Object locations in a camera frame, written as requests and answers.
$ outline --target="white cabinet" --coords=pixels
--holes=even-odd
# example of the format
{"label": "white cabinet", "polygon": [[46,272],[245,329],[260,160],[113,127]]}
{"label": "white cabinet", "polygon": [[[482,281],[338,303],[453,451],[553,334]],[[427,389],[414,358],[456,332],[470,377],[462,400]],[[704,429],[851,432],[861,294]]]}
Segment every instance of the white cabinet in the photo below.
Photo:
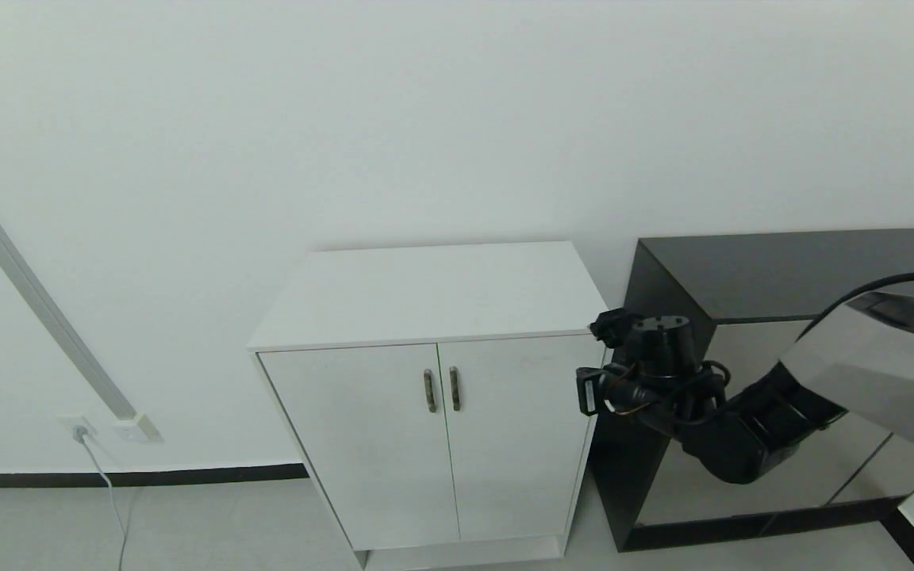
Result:
{"label": "white cabinet", "polygon": [[358,561],[559,557],[605,304],[572,243],[311,254],[250,343]]}
{"label": "white cabinet", "polygon": [[357,550],[456,542],[436,346],[262,355],[337,518]]}

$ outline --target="power plug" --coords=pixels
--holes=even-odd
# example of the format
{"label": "power plug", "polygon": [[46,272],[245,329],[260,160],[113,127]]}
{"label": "power plug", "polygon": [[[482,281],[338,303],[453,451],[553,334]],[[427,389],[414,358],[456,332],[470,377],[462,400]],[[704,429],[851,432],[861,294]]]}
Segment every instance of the power plug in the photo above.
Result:
{"label": "power plug", "polygon": [[73,427],[73,440],[79,444],[83,444],[83,439],[86,438],[86,435],[90,434],[90,431],[84,426],[75,426]]}

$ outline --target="black cable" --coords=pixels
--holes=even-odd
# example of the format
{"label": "black cable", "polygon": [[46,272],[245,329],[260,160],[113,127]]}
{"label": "black cable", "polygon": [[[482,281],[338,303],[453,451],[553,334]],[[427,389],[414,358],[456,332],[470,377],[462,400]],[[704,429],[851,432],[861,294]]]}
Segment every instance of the black cable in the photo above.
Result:
{"label": "black cable", "polygon": [[874,279],[873,282],[866,283],[865,285],[860,285],[858,288],[851,290],[849,293],[845,293],[844,296],[838,297],[838,300],[835,303],[830,304],[823,312],[820,312],[820,315],[817,315],[813,318],[813,321],[809,322],[809,325],[806,325],[806,329],[802,330],[802,333],[799,333],[797,340],[802,339],[802,336],[806,334],[810,329],[816,327],[817,323],[824,320],[824,317],[827,317],[828,313],[834,311],[835,308],[841,306],[845,302],[852,299],[852,297],[861,296],[863,293],[871,292],[871,290],[886,288],[886,286],[893,286],[896,283],[905,283],[905,282],[914,282],[914,271],[909,272],[909,274],[897,274],[889,275],[886,278]]}

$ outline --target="cabinet door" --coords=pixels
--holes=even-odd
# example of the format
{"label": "cabinet door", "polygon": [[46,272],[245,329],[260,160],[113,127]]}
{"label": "cabinet door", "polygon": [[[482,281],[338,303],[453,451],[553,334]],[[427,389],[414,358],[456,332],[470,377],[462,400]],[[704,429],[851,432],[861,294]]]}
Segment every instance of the cabinet door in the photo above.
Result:
{"label": "cabinet door", "polygon": [[352,548],[457,541],[434,344],[260,358]]}
{"label": "cabinet door", "polygon": [[590,426],[574,369],[602,350],[590,335],[440,343],[461,539],[566,531]]}

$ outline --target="cabinet base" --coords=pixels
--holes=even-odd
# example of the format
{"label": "cabinet base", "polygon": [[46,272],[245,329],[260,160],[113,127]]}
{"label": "cabinet base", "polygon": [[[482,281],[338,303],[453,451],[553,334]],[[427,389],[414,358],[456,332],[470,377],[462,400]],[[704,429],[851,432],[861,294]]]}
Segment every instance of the cabinet base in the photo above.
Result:
{"label": "cabinet base", "polygon": [[434,569],[558,559],[563,556],[563,546],[565,542],[559,536],[545,535],[540,538],[500,539],[493,542],[441,543],[438,546],[368,550],[359,552],[359,560],[365,559],[366,571]]}
{"label": "cabinet base", "polygon": [[621,553],[631,550],[655,550],[693,546],[699,543],[732,542],[737,539],[766,538],[771,535],[799,534],[842,525],[879,521],[898,509],[904,499],[879,498],[820,508],[795,510],[774,514],[745,515],[725,519],[667,523],[638,524],[625,542],[617,543]]}

